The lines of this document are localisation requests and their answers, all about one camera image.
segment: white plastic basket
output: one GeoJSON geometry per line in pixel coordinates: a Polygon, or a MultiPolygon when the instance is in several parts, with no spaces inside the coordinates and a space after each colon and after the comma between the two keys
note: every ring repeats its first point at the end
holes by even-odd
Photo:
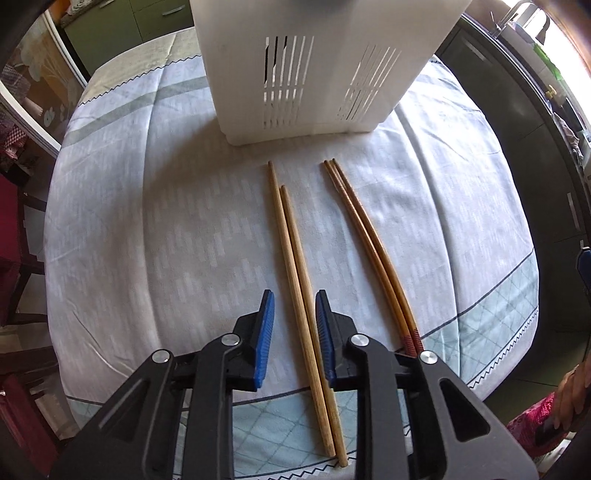
{"type": "Polygon", "coordinates": [[[470,0],[190,0],[232,145],[369,132],[470,0]]]}

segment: red chair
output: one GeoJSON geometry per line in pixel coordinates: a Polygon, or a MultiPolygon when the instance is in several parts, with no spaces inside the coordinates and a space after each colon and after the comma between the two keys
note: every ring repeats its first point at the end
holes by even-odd
{"type": "Polygon", "coordinates": [[[0,353],[0,383],[8,375],[15,374],[21,383],[32,388],[58,370],[52,346],[0,353]]]}
{"type": "Polygon", "coordinates": [[[49,475],[53,463],[64,448],[64,443],[43,417],[35,403],[35,397],[19,382],[16,375],[6,377],[2,388],[2,420],[35,468],[43,475],[49,475]]]}
{"type": "Polygon", "coordinates": [[[0,175],[0,326],[47,322],[47,315],[17,313],[31,274],[45,274],[43,262],[29,252],[25,205],[46,209],[44,201],[29,197],[0,175]]]}

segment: wooden chopstick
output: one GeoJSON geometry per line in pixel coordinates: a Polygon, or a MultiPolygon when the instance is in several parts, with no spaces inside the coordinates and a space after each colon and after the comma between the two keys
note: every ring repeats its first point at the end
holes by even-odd
{"type": "Polygon", "coordinates": [[[365,212],[363,205],[361,205],[361,202],[359,201],[359,198],[357,197],[355,191],[353,190],[353,187],[349,183],[349,180],[345,176],[345,173],[343,172],[342,168],[340,168],[339,163],[334,158],[332,159],[332,161],[330,163],[332,163],[334,165],[334,167],[336,168],[336,171],[339,173],[340,178],[341,178],[343,184],[345,185],[345,189],[347,191],[347,194],[349,194],[349,198],[351,199],[351,202],[353,203],[355,210],[357,210],[357,213],[359,214],[359,217],[361,218],[361,221],[363,222],[363,225],[364,225],[365,229],[367,230],[369,237],[371,238],[371,241],[374,244],[375,249],[378,252],[379,259],[381,260],[382,265],[384,266],[384,268],[386,270],[386,274],[388,276],[388,279],[389,279],[390,283],[392,284],[392,288],[394,288],[394,291],[396,293],[396,297],[398,299],[400,307],[402,308],[402,313],[403,313],[404,319],[406,320],[406,323],[408,325],[408,330],[410,331],[410,335],[413,339],[413,344],[414,344],[415,350],[417,351],[417,353],[421,353],[424,350],[423,341],[421,340],[421,336],[418,332],[417,323],[415,322],[414,316],[413,316],[413,311],[410,309],[410,305],[408,304],[408,300],[406,298],[406,295],[404,294],[404,290],[402,289],[402,285],[400,284],[400,280],[398,279],[398,276],[396,275],[396,270],[394,270],[394,265],[392,264],[392,261],[390,260],[388,253],[386,252],[384,244],[380,240],[376,229],[372,225],[368,214],[365,212]]]}
{"type": "Polygon", "coordinates": [[[320,435],[326,450],[326,455],[329,457],[334,457],[335,444],[333,443],[332,433],[330,431],[328,413],[326,411],[326,404],[322,394],[322,383],[320,381],[316,359],[314,358],[314,346],[310,335],[310,328],[308,327],[308,321],[306,320],[306,308],[304,307],[304,300],[300,290],[300,281],[297,275],[294,253],[291,248],[290,234],[287,229],[287,221],[285,219],[283,203],[281,201],[277,177],[275,176],[275,169],[273,168],[272,162],[269,162],[269,181],[271,183],[273,202],[275,204],[277,227],[279,229],[279,236],[281,238],[285,269],[287,270],[287,278],[290,284],[291,299],[294,304],[295,319],[298,332],[300,334],[301,349],[304,354],[304,363],[306,365],[306,371],[308,372],[308,379],[310,380],[310,390],[312,392],[314,408],[316,409],[316,416],[318,418],[318,425],[320,427],[320,435]]]}
{"type": "Polygon", "coordinates": [[[345,467],[349,464],[347,459],[347,450],[345,448],[345,440],[343,439],[343,430],[340,425],[339,409],[336,404],[335,394],[329,386],[329,383],[324,375],[322,352],[320,350],[320,340],[318,339],[318,328],[316,326],[316,315],[314,309],[314,294],[306,267],[306,258],[304,256],[304,249],[301,244],[300,234],[297,229],[296,217],[291,206],[291,200],[287,187],[281,186],[281,200],[283,203],[283,211],[285,219],[287,220],[287,228],[289,230],[291,247],[295,257],[295,266],[297,269],[298,278],[300,280],[301,294],[304,299],[304,307],[306,308],[306,317],[308,320],[308,327],[312,338],[312,345],[314,346],[314,355],[316,356],[316,365],[319,371],[320,380],[322,382],[322,393],[324,394],[324,402],[329,416],[330,428],[332,430],[333,443],[335,444],[336,456],[339,460],[339,466],[345,467]]]}
{"type": "Polygon", "coordinates": [[[410,335],[410,331],[408,330],[408,325],[406,323],[406,320],[404,319],[404,314],[402,312],[402,308],[400,306],[400,303],[398,302],[398,298],[396,297],[396,293],[394,291],[394,288],[388,279],[388,274],[386,273],[386,269],[384,268],[384,265],[382,264],[382,262],[379,258],[378,251],[376,250],[375,245],[371,241],[371,237],[369,236],[368,231],[366,230],[365,225],[363,224],[361,217],[359,216],[359,213],[355,209],[355,206],[354,206],[351,198],[347,194],[347,191],[345,189],[345,185],[343,184],[342,179],[340,178],[340,175],[339,175],[338,171],[336,170],[336,167],[328,161],[324,162],[324,166],[326,167],[326,170],[329,172],[330,178],[333,181],[335,188],[340,193],[343,201],[345,202],[345,206],[347,208],[347,211],[349,212],[351,219],[353,220],[353,223],[355,224],[355,228],[357,229],[357,231],[359,232],[359,235],[361,236],[361,240],[363,241],[363,245],[364,245],[365,249],[367,250],[369,258],[370,258],[372,264],[374,265],[374,268],[378,274],[378,277],[380,279],[380,283],[382,284],[382,288],[384,289],[384,292],[386,294],[386,298],[388,300],[388,305],[390,306],[390,309],[392,310],[392,314],[394,315],[394,319],[395,319],[396,324],[398,326],[398,331],[400,333],[400,336],[402,337],[402,344],[404,345],[404,351],[409,356],[417,356],[417,350],[414,346],[413,339],[410,335]]]}

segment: floor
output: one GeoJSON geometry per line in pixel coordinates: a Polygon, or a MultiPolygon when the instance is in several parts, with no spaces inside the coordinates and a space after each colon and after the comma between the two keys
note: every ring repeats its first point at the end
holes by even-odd
{"type": "Polygon", "coordinates": [[[485,400],[503,424],[552,393],[564,375],[581,363],[591,329],[539,327],[534,343],[505,381],[485,400]]]}
{"type": "MultiPolygon", "coordinates": [[[[25,192],[47,201],[49,186],[55,160],[44,152],[35,168],[35,175],[27,183],[25,192]]],[[[29,251],[44,261],[43,255],[43,225],[45,214],[38,210],[25,207],[25,228],[29,251]]],[[[18,311],[24,313],[47,313],[45,276],[32,275],[29,279],[18,311]]],[[[0,352],[28,350],[51,345],[51,337],[46,324],[32,323],[21,326],[7,326],[0,328],[0,352]]],[[[67,404],[67,399],[61,387],[59,374],[47,378],[45,383],[36,390],[44,390],[46,394],[37,400],[37,405],[59,438],[74,436],[78,428],[67,404]]]]}

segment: red patterned sleeve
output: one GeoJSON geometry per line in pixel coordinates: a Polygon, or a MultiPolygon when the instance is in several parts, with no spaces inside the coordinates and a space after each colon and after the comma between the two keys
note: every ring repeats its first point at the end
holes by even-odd
{"type": "Polygon", "coordinates": [[[535,431],[550,417],[553,402],[554,393],[551,393],[507,424],[507,429],[532,458],[551,452],[567,436],[565,433],[546,445],[535,444],[535,431]]]}

